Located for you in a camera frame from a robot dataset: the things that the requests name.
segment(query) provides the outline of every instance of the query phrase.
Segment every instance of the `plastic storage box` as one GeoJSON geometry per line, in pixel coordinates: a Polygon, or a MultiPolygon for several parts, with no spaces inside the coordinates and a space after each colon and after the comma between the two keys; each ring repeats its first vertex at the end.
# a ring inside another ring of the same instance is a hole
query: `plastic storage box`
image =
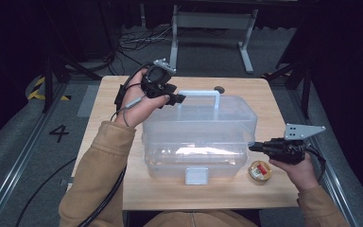
{"type": "Polygon", "coordinates": [[[206,184],[232,177],[248,160],[257,116],[240,96],[179,91],[182,104],[163,106],[143,123],[145,161],[152,177],[206,184]]]}

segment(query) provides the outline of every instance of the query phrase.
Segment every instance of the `tan sleeve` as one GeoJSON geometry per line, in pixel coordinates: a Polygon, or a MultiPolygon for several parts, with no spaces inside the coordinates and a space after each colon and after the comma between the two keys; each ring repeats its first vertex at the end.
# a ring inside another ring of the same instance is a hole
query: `tan sleeve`
{"type": "Polygon", "coordinates": [[[321,186],[299,193],[305,226],[349,226],[321,186]]]}
{"type": "MultiPolygon", "coordinates": [[[[81,158],[72,187],[60,202],[60,226],[77,226],[111,191],[125,167],[135,129],[102,122],[91,147],[81,158]]],[[[123,226],[123,184],[93,221],[94,226],[123,226]]]]}

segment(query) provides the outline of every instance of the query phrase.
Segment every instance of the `metal frame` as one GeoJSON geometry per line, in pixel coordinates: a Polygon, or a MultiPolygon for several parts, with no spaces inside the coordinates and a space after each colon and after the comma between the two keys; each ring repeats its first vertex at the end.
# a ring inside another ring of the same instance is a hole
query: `metal frame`
{"type": "Polygon", "coordinates": [[[226,29],[245,29],[246,35],[243,42],[238,43],[238,49],[248,74],[253,73],[247,46],[255,24],[258,9],[251,14],[206,13],[206,12],[181,12],[177,5],[173,7],[172,21],[172,47],[170,50],[169,64],[176,68],[178,58],[178,27],[209,27],[226,29]]]}

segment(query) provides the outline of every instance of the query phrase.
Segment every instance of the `black handheld controller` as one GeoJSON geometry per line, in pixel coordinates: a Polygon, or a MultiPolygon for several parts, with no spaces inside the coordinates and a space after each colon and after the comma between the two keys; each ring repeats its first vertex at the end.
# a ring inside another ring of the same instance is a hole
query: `black handheld controller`
{"type": "Polygon", "coordinates": [[[166,105],[173,106],[176,103],[182,103],[185,96],[173,94],[177,86],[167,83],[171,79],[167,72],[175,72],[173,70],[164,61],[155,61],[153,65],[149,66],[141,81],[141,89],[143,89],[146,96],[154,98],[169,95],[170,99],[166,102],[166,105]]]}
{"type": "MultiPolygon", "coordinates": [[[[141,81],[141,89],[147,97],[154,98],[157,96],[169,95],[169,100],[165,105],[171,106],[184,101],[184,95],[173,94],[176,91],[177,86],[168,83],[171,79],[168,72],[174,74],[176,73],[176,69],[170,67],[169,64],[165,62],[165,60],[156,60],[153,63],[146,63],[142,65],[140,69],[144,67],[147,67],[147,72],[144,74],[141,81]]],[[[119,111],[120,107],[122,106],[123,98],[129,87],[129,80],[126,82],[126,84],[120,85],[119,92],[117,93],[116,99],[114,101],[117,111],[119,111]]]]}
{"type": "Polygon", "coordinates": [[[284,138],[272,138],[264,143],[255,142],[249,147],[251,151],[263,152],[270,159],[296,165],[304,160],[305,145],[303,140],[285,140],[284,138]]]}

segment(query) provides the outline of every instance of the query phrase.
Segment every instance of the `gray floor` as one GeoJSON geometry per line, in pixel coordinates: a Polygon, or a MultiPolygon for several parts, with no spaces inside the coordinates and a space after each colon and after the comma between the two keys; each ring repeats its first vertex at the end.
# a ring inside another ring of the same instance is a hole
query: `gray floor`
{"type": "MultiPolygon", "coordinates": [[[[135,27],[125,32],[144,30],[135,27]]],[[[288,41],[294,34],[294,29],[255,29],[249,44],[249,55],[254,73],[246,74],[237,42],[244,36],[241,31],[185,31],[179,37],[179,58],[177,77],[235,77],[260,78],[264,73],[275,71],[275,65],[285,50],[288,41]]],[[[164,39],[159,43],[150,44],[142,50],[125,52],[139,62],[168,58],[170,55],[170,41],[164,39]]],[[[129,75],[138,64],[118,55],[113,64],[113,70],[118,75],[129,75]]],[[[98,62],[83,63],[93,66],[98,62]]],[[[112,75],[108,69],[96,72],[101,76],[112,75]]],[[[27,96],[34,86],[36,78],[30,82],[25,91],[27,96]]],[[[343,198],[348,204],[344,210],[353,226],[363,226],[363,188],[351,171],[338,142],[330,127],[327,116],[318,100],[314,88],[311,91],[309,114],[310,120],[303,119],[297,109],[297,101],[301,91],[287,91],[284,79],[275,79],[270,83],[272,92],[279,105],[285,123],[323,125],[327,131],[316,137],[316,143],[328,160],[328,170],[336,174],[343,198]]],[[[22,155],[25,146],[31,148],[29,159],[20,171],[20,178],[13,180],[13,187],[9,188],[6,197],[1,201],[0,226],[14,226],[21,215],[26,202],[37,188],[60,166],[76,157],[85,131],[89,113],[95,99],[99,82],[92,81],[83,75],[73,75],[64,92],[59,96],[71,96],[70,101],[57,101],[51,108],[50,115],[42,115],[43,101],[31,99],[26,107],[17,113],[0,131],[0,188],[10,170],[16,163],[17,157],[22,155]],[[37,125],[42,125],[38,136],[30,141],[30,135],[37,125]],[[65,126],[64,135],[58,143],[57,135],[49,133],[59,126],[65,126]]],[[[74,163],[56,174],[37,194],[27,207],[20,226],[58,226],[58,205],[65,193],[66,181],[71,175],[74,163]]],[[[334,194],[330,182],[326,179],[322,184],[334,194]]],[[[260,213],[262,226],[303,226],[303,218],[299,208],[275,208],[263,210],[260,213]]]]}

